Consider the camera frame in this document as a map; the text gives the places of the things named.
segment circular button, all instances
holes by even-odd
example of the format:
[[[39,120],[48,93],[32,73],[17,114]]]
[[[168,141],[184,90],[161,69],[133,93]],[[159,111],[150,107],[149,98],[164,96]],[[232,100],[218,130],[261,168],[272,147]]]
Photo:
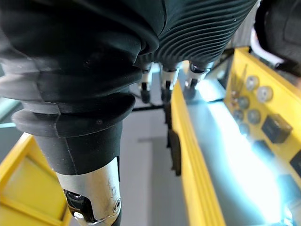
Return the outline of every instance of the circular button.
[[[246,123],[241,123],[239,125],[239,131],[241,135],[248,136],[250,134],[250,127]]]
[[[253,125],[258,124],[261,120],[260,111],[258,111],[257,109],[248,111],[248,120]]]
[[[233,112],[233,118],[235,119],[235,121],[242,121],[244,119],[244,112],[242,110],[235,110]]]
[[[273,90],[270,86],[260,86],[257,90],[257,99],[259,102],[268,102],[273,98]]]
[[[250,105],[250,100],[248,97],[239,97],[238,98],[238,106],[240,109],[247,109]]]
[[[249,91],[253,91],[257,89],[259,86],[259,79],[256,76],[249,76],[246,79],[246,89]]]

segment yellow tray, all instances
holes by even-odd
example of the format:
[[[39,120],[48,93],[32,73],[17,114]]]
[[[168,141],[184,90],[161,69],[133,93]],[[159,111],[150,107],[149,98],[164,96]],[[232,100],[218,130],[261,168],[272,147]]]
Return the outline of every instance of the yellow tray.
[[[0,225],[67,226],[70,219],[56,174],[24,133],[0,164]]]

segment gray surface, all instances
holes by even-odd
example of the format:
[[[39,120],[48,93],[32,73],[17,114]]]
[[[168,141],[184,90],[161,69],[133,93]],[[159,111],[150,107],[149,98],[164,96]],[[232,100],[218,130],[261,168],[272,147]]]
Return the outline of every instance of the gray surface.
[[[186,226],[181,178],[170,170],[162,110],[130,114],[123,123],[121,226]]]
[[[18,105],[11,113],[6,115],[0,123],[11,122],[11,115],[13,112],[20,110],[22,107]],[[11,128],[3,128],[0,129],[0,162],[5,158],[5,156],[9,153],[12,147],[16,144],[22,132],[18,131],[16,127]]]
[[[211,105],[220,104],[223,105],[223,103],[212,103]],[[265,223],[256,206],[239,188],[231,173],[223,146],[223,134],[211,115],[208,104],[204,102],[191,105],[189,113],[226,225],[244,226]]]

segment screw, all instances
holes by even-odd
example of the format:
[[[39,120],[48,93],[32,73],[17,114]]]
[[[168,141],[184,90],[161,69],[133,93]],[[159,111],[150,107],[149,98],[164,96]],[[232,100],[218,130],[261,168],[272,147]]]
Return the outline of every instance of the screw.
[[[114,212],[117,212],[120,208],[120,204],[121,204],[121,199],[119,198],[115,204],[115,207],[113,209]]]

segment yellow panel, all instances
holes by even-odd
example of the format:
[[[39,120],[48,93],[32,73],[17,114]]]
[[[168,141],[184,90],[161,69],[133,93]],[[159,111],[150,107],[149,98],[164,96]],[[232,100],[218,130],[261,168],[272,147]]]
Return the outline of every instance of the yellow panel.
[[[174,88],[171,105],[173,130],[181,142],[182,184],[190,225],[224,226],[222,211],[179,83]]]
[[[1,226],[51,226],[35,218],[22,214],[9,207],[0,205]]]
[[[273,98],[266,103],[260,103],[256,97],[256,90],[248,91],[246,89],[246,79],[250,75],[255,75],[259,78],[259,86],[270,86],[273,89]],[[255,140],[265,140],[269,148],[273,151],[277,158],[274,159],[274,167],[280,174],[290,173],[294,180],[301,187],[301,178],[291,167],[289,161],[301,149],[301,90],[290,84],[286,79],[281,77],[275,71],[267,67],[265,64],[250,55],[244,49],[235,51],[231,76],[227,86],[225,104],[230,110],[238,109],[238,106],[231,104],[231,81],[233,78],[243,82],[239,96],[248,96],[250,99],[249,109],[258,109],[261,113],[261,122],[257,125],[252,125],[248,122],[247,111],[244,111],[244,123],[250,126],[251,136],[248,137],[252,143]],[[287,140],[282,144],[273,144],[269,138],[263,133],[261,127],[268,114],[280,114],[292,127],[293,130]]]
[[[32,149],[27,154],[27,157],[29,157],[33,162],[35,162],[40,167],[42,167],[50,175],[57,178],[56,173],[49,167],[45,156],[43,155],[42,151],[40,150],[39,146],[36,143],[35,145],[32,146]]]
[[[0,192],[13,174],[18,164],[27,155],[28,151],[34,145],[32,136],[24,133],[13,149],[8,153],[5,159],[0,164]]]
[[[2,195],[55,219],[61,219],[66,206],[58,181],[25,158],[16,169]]]

